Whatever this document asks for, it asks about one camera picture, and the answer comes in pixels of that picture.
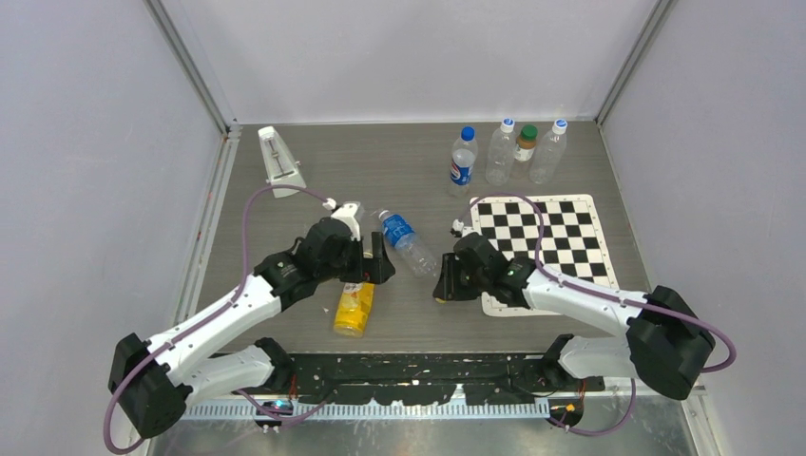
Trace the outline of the clear bottle pepsi label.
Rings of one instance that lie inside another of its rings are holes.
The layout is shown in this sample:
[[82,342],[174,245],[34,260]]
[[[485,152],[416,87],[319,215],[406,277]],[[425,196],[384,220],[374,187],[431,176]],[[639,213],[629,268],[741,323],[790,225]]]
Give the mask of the clear bottle pepsi label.
[[449,184],[451,195],[461,197],[467,194],[477,157],[476,132],[475,139],[471,142],[463,142],[459,135],[451,149],[451,183]]

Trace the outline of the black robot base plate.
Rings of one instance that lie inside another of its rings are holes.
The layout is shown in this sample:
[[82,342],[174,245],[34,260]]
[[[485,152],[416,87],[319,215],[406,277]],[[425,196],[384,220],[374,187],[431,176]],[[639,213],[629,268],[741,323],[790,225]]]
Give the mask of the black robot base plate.
[[368,415],[378,405],[426,410],[457,399],[478,410],[498,407],[513,414],[547,399],[550,417],[562,415],[561,398],[571,402],[572,423],[584,408],[579,398],[605,388],[601,376],[579,380],[561,374],[531,353],[293,353],[254,395],[272,394],[299,406],[346,406]]

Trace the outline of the yellow juice bottle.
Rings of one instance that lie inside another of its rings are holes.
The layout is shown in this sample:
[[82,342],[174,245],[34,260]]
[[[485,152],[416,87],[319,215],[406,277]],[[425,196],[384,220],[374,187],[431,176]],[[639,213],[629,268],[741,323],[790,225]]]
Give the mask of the yellow juice bottle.
[[375,285],[372,283],[345,283],[338,300],[333,329],[340,335],[360,338],[374,303]]

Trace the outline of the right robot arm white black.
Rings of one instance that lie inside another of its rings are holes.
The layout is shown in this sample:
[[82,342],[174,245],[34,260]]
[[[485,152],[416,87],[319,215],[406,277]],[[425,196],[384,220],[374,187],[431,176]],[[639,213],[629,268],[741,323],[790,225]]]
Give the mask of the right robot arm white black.
[[587,377],[631,378],[667,398],[684,400],[716,347],[714,330],[671,288],[630,292],[552,273],[527,256],[506,258],[486,237],[471,232],[443,255],[432,295],[469,301],[483,294],[503,304],[562,314],[605,333],[555,339],[542,373],[556,390]]

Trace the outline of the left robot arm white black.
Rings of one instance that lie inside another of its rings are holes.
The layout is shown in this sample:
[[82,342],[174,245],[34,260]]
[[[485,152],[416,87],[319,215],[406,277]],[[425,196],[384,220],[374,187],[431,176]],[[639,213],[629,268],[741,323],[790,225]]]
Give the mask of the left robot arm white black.
[[122,338],[108,380],[111,406],[122,409],[142,439],[150,439],[207,399],[257,387],[284,391],[292,362],[275,340],[264,337],[224,356],[218,351],[312,296],[323,282],[387,282],[395,268],[382,234],[373,232],[370,246],[364,246],[354,228],[344,219],[322,218],[291,248],[249,269],[243,282],[215,304],[146,339],[136,333]]

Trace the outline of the blue bottle cap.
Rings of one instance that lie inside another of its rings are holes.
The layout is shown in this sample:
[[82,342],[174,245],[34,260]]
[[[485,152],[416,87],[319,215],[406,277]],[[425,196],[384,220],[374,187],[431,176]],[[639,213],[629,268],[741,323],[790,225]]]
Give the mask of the blue bottle cap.
[[475,139],[475,130],[473,127],[464,126],[460,133],[460,138],[463,142],[471,142]]

